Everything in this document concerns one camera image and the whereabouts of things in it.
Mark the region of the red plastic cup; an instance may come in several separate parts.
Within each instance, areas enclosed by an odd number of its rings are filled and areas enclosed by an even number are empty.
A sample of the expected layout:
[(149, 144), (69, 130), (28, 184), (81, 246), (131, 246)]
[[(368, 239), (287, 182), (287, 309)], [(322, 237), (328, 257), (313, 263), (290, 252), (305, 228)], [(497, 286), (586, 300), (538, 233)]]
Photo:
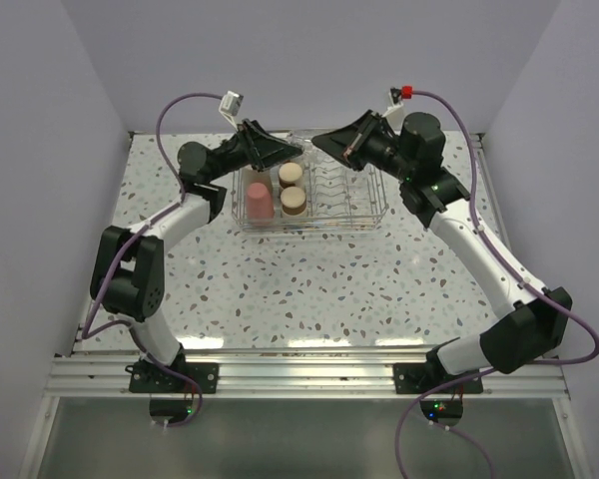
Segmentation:
[(248, 186), (246, 213), (250, 221), (267, 221), (274, 217), (273, 197), (265, 184), (252, 183)]

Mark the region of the beige plastic cup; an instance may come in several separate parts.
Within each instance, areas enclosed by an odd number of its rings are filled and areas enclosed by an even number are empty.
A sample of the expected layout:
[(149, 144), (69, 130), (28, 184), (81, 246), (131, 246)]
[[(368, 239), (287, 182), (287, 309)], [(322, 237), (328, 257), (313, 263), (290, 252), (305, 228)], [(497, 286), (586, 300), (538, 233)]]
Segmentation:
[(260, 183), (265, 185), (271, 192), (273, 190), (273, 183), (271, 179), (271, 172), (269, 170), (258, 171), (252, 167), (247, 168), (248, 173), (248, 184)]

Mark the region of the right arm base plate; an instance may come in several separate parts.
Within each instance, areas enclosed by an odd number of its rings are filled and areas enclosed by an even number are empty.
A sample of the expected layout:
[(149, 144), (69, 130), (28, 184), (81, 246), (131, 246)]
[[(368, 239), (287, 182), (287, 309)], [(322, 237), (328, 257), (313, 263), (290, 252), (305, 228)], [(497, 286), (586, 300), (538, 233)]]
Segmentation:
[[(433, 366), (426, 363), (398, 362), (392, 366), (392, 377), (397, 394), (422, 394), (441, 384), (465, 378), (470, 374), (478, 373), (478, 370), (468, 371), (460, 375), (449, 375), (438, 372)], [(462, 390), (465, 394), (480, 394), (484, 391), (482, 379), (473, 378), (452, 387), (446, 387), (442, 393), (453, 393)]]

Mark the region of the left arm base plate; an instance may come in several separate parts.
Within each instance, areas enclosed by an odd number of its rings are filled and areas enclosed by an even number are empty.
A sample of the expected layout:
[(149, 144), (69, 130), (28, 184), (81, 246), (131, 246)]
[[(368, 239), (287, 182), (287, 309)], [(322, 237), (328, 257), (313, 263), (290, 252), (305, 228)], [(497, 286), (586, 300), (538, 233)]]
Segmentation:
[[(127, 365), (125, 371), (130, 374), (129, 391), (132, 393), (167, 394), (193, 391), (193, 386), (184, 379), (168, 374), (155, 364), (144, 360)], [(194, 380), (203, 394), (214, 394), (217, 390), (220, 377), (220, 367), (217, 363), (187, 362), (178, 372)]]

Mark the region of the steel cup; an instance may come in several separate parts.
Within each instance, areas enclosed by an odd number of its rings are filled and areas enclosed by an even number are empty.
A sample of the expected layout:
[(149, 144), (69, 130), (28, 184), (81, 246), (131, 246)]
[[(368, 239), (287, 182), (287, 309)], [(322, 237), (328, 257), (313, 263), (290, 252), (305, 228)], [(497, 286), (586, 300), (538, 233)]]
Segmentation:
[(281, 192), (280, 200), (284, 218), (303, 218), (307, 216), (307, 197), (304, 189), (287, 187)]
[(278, 178), (282, 189), (290, 187), (303, 189), (303, 167), (300, 164), (288, 162), (281, 165)]

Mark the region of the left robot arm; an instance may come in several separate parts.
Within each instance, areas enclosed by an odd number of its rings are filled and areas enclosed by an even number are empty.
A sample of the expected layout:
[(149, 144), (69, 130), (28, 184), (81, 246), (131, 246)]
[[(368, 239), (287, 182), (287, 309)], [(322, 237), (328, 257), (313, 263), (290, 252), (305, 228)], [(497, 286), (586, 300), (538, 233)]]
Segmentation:
[(100, 308), (126, 326), (146, 361), (155, 363), (152, 378), (165, 391), (181, 389), (187, 366), (177, 360), (182, 345), (171, 333), (161, 304), (165, 295), (166, 253), (222, 211), (227, 195), (215, 181), (250, 167), (266, 172), (302, 154), (301, 147), (269, 134), (258, 122), (244, 120), (214, 149), (183, 144), (177, 154), (181, 194), (171, 204), (132, 227), (107, 227), (101, 235), (90, 284), (93, 300), (81, 336), (100, 332), (93, 321)]

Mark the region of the clear glass cup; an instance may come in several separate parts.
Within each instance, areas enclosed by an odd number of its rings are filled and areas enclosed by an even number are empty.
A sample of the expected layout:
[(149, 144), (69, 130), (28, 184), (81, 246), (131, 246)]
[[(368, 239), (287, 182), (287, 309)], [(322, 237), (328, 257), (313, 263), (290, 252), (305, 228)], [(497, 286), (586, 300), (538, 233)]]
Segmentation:
[(288, 133), (287, 141), (302, 149), (302, 154), (294, 158), (293, 162), (308, 168), (310, 165), (319, 164), (329, 159), (329, 156), (312, 142), (312, 139), (321, 133), (323, 130), (317, 129), (292, 130)]
[(373, 188), (376, 183), (376, 168), (366, 165), (360, 171), (349, 170), (346, 173), (346, 179), (350, 188)]

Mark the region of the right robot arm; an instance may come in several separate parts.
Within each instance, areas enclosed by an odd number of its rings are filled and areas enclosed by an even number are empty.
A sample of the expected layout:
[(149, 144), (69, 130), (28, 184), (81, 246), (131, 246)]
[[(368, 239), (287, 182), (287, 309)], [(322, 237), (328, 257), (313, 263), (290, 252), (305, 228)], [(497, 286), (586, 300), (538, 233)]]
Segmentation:
[(492, 367), (511, 373), (555, 349), (562, 341), (572, 306), (568, 292), (549, 289), (504, 247), (492, 252), (481, 238), (486, 224), (470, 215), (471, 195), (443, 166), (446, 137), (436, 117), (412, 113), (395, 133), (379, 113), (312, 138), (312, 144), (341, 165), (367, 165), (400, 182), (402, 202), (422, 225), (460, 259), (485, 293), (497, 318), (480, 334), (453, 339), (426, 355), (424, 378), (447, 391), (460, 375)]

